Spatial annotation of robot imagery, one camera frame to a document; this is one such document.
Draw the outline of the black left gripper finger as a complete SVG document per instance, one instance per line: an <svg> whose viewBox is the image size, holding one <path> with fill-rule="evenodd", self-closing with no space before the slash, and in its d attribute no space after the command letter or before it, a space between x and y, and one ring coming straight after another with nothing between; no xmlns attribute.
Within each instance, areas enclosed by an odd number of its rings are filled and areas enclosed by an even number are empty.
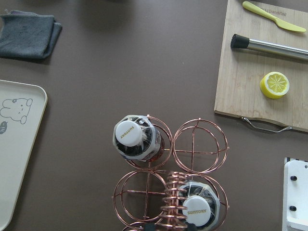
<svg viewBox="0 0 308 231"><path fill-rule="evenodd" d="M194 224L187 223L187 231L196 231L196 226Z"/></svg>

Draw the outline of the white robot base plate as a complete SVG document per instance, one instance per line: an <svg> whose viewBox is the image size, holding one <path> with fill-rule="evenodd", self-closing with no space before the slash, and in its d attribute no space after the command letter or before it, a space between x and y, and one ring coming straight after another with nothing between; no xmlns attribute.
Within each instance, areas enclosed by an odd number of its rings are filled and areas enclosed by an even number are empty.
<svg viewBox="0 0 308 231"><path fill-rule="evenodd" d="M308 229L308 162L286 157L283 180L283 231Z"/></svg>

